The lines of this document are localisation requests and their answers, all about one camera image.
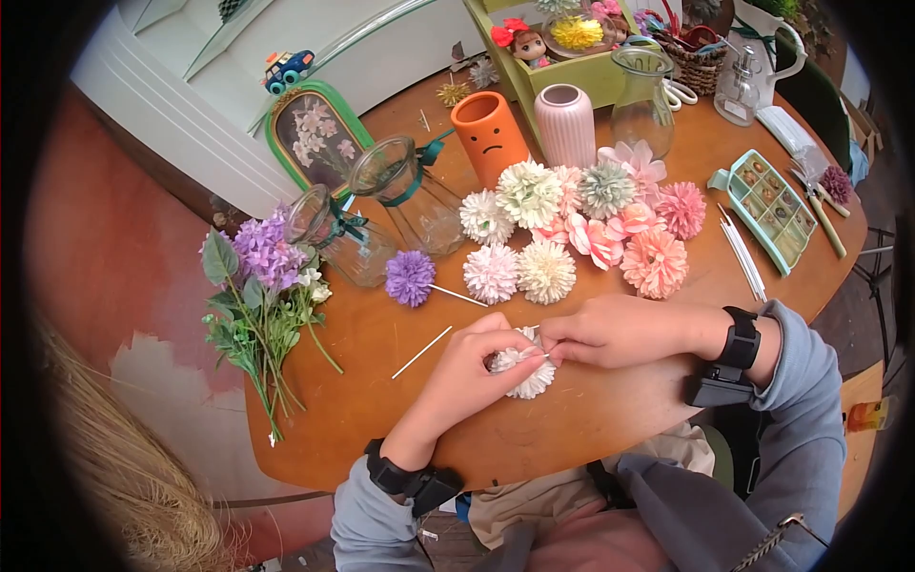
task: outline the round table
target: round table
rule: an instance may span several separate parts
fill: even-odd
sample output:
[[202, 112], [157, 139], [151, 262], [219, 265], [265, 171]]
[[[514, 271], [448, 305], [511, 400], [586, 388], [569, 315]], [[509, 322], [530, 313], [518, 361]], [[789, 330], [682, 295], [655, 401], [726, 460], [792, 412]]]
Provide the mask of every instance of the round table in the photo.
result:
[[[368, 112], [362, 121], [376, 137], [407, 134], [418, 145], [424, 144], [450, 127], [448, 110], [434, 95], [434, 86], [441, 81], [436, 76], [417, 84]], [[813, 130], [778, 95], [775, 104], [798, 119], [825, 151]], [[431, 133], [418, 121], [421, 108]], [[598, 146], [612, 141], [608, 117], [608, 109], [596, 111]], [[801, 190], [787, 169], [787, 151], [759, 122], [747, 128], [733, 125], [718, 115], [710, 98], [685, 105], [674, 118], [676, 132], [673, 148], [664, 158], [668, 177], [663, 184], [690, 180], [705, 189], [716, 169], [730, 167], [745, 151], [755, 148], [795, 190]], [[523, 128], [524, 122], [518, 123]], [[445, 141], [431, 172], [459, 196], [479, 190], [460, 143], [453, 135]], [[705, 201], [705, 227], [686, 243], [690, 271], [671, 301], [758, 308], [760, 303], [753, 300], [737, 258], [719, 228], [716, 203], [727, 206], [727, 195], [707, 190]], [[398, 236], [378, 203], [356, 200], [350, 211], [356, 210]], [[842, 284], [867, 233], [859, 201], [853, 200], [848, 219], [828, 206], [825, 210], [845, 243], [847, 256], [837, 259], [818, 228], [786, 278], [780, 277], [759, 243], [731, 213], [766, 284], [767, 296], [780, 299], [808, 323]], [[530, 240], [527, 231], [518, 230], [509, 245], [520, 250]], [[477, 244], [467, 240], [457, 252], [438, 259], [436, 283], [466, 294], [461, 266], [467, 254], [477, 249]], [[352, 462], [368, 441], [385, 436], [419, 394], [450, 333], [396, 379], [391, 376], [448, 326], [454, 326], [453, 332], [492, 311], [503, 312], [515, 327], [532, 326], [543, 318], [571, 314], [582, 302], [600, 294], [634, 294], [618, 268], [603, 272], [590, 259], [570, 251], [576, 260], [577, 283], [566, 299], [551, 306], [534, 304], [518, 293], [509, 302], [482, 308], [433, 291], [421, 307], [409, 308], [390, 299], [383, 286], [353, 286], [325, 264], [322, 271], [334, 295], [324, 308], [327, 328], [317, 328], [316, 332], [345, 374], [333, 370], [303, 329], [301, 341], [286, 357], [283, 371], [308, 410], [296, 410], [287, 419], [281, 412], [277, 414], [285, 441], [275, 447], [269, 443], [266, 413], [251, 384], [246, 384], [248, 422], [261, 470], [277, 480], [335, 490], [348, 478]], [[614, 324], [620, 329], [627, 326]], [[682, 401], [684, 378], [696, 366], [696, 359], [685, 355], [612, 371], [566, 362], [544, 394], [533, 400], [501, 398], [445, 433], [438, 441], [433, 463], [455, 469], [466, 489], [475, 490], [493, 483], [533, 479], [619, 452], [699, 411]]]

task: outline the picture frame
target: picture frame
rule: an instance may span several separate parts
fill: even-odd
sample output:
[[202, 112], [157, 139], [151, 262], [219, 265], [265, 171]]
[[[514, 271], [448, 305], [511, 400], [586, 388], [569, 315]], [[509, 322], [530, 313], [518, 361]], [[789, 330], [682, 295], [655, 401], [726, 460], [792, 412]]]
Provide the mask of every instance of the picture frame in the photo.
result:
[[264, 118], [264, 134], [302, 190], [323, 183], [338, 201], [349, 198], [350, 170], [374, 143], [337, 90], [321, 80], [289, 86]]

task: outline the gray jacket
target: gray jacket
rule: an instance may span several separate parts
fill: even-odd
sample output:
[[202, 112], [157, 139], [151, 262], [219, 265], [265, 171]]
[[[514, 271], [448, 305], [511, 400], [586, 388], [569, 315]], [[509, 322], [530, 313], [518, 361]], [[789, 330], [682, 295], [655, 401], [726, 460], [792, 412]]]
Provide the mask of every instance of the gray jacket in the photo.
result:
[[[760, 313], [779, 321], [782, 342], [771, 385], [750, 404], [770, 411], [774, 423], [763, 433], [759, 479], [747, 501], [671, 460], [627, 454], [619, 462], [620, 480], [670, 557], [671, 570], [730, 570], [790, 513], [803, 513], [818, 535], [832, 537], [845, 463], [835, 350], [781, 302], [770, 301]], [[431, 570], [414, 550], [417, 521], [411, 511], [411, 500], [397, 504], [371, 483], [365, 457], [356, 460], [350, 479], [337, 489], [330, 531], [337, 570]], [[531, 527], [515, 524], [475, 569], [521, 572], [533, 541]], [[823, 551], [792, 527], [750, 570], [807, 570]]]

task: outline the toy car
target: toy car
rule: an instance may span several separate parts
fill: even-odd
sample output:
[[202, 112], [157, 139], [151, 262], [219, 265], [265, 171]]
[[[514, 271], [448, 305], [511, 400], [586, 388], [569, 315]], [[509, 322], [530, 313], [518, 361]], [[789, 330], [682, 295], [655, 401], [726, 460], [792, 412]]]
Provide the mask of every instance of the toy car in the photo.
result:
[[273, 95], [279, 95], [285, 92], [286, 86], [304, 78], [305, 73], [303, 72], [310, 68], [314, 61], [315, 54], [309, 49], [303, 49], [294, 54], [285, 51], [277, 55], [274, 52], [267, 58], [267, 67], [264, 70], [261, 85]]

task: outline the green bow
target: green bow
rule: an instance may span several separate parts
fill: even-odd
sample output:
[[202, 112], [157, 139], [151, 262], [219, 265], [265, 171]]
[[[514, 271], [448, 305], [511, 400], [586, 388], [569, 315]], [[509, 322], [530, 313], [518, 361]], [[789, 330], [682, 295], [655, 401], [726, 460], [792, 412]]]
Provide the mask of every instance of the green bow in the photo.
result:
[[343, 236], [346, 232], [354, 236], [358, 241], [362, 241], [365, 238], [359, 231], [359, 227], [365, 226], [369, 221], [368, 219], [354, 215], [344, 219], [343, 210], [340, 209], [340, 205], [333, 197], [330, 198], [330, 212], [334, 215], [334, 221], [330, 224], [330, 234], [323, 241], [315, 244], [315, 248], [319, 250], [325, 248], [334, 242], [335, 238]]
[[442, 141], [442, 138], [451, 135], [454, 133], [454, 131], [454, 127], [452, 127], [426, 145], [418, 147], [416, 149], [416, 160], [419, 161], [419, 168], [416, 170], [416, 177], [413, 179], [413, 182], [410, 183], [410, 186], [407, 187], [407, 189], [404, 191], [404, 194], [400, 195], [399, 197], [394, 197], [391, 200], [380, 200], [379, 202], [385, 207], [390, 208], [396, 207], [412, 197], [413, 193], [419, 189], [419, 184], [423, 181], [423, 173], [425, 173], [425, 167], [431, 167], [436, 163], [438, 154], [445, 146], [445, 142]]
[[731, 27], [732, 32], [737, 32], [742, 38], [746, 39], [758, 39], [762, 40], [762, 45], [766, 49], [766, 54], [769, 56], [769, 64], [772, 66], [772, 71], [775, 71], [775, 36], [761, 36], [756, 29], [744, 22], [739, 18], [739, 16], [734, 16], [737, 22], [740, 22], [740, 27]]

